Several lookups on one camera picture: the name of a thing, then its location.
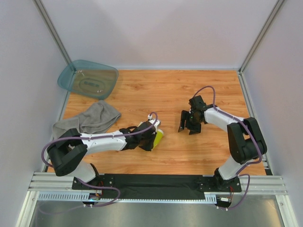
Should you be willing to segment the grey towel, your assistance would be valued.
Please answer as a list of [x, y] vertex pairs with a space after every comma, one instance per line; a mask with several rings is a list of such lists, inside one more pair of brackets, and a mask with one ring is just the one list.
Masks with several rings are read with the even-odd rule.
[[100, 100], [72, 118], [57, 121], [52, 127], [53, 137], [57, 139], [73, 128], [86, 134], [105, 133], [120, 118], [121, 113], [118, 110], [104, 100]]

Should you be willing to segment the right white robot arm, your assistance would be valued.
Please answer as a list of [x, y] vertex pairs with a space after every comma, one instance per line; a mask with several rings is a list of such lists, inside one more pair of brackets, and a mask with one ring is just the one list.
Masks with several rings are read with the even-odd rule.
[[248, 165], [256, 164], [267, 153], [267, 145], [257, 120], [253, 117], [240, 118], [221, 110], [216, 105], [207, 105], [201, 96], [189, 100], [190, 110], [183, 110], [178, 131], [189, 130], [199, 134], [202, 124], [212, 124], [228, 134], [230, 156], [217, 168], [212, 184], [224, 189], [235, 182], [239, 173]]

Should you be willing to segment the yellow green patterned towel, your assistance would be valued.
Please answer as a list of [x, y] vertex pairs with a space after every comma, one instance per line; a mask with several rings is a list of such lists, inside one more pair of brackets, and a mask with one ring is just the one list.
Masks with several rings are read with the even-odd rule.
[[158, 146], [158, 144], [160, 143], [163, 136], [164, 136], [164, 132], [161, 129], [157, 129], [157, 131], [155, 133], [155, 139], [153, 141], [152, 150], [155, 149]]

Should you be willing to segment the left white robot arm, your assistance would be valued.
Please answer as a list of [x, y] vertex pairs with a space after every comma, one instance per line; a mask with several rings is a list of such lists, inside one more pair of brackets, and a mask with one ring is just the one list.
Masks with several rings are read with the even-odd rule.
[[56, 176], [70, 175], [90, 183], [96, 180], [98, 171], [93, 164], [83, 161], [86, 155], [135, 148], [152, 151], [163, 137], [159, 125], [160, 121], [151, 119], [141, 122], [138, 126], [95, 135], [70, 129], [54, 144], [48, 146], [47, 153]]

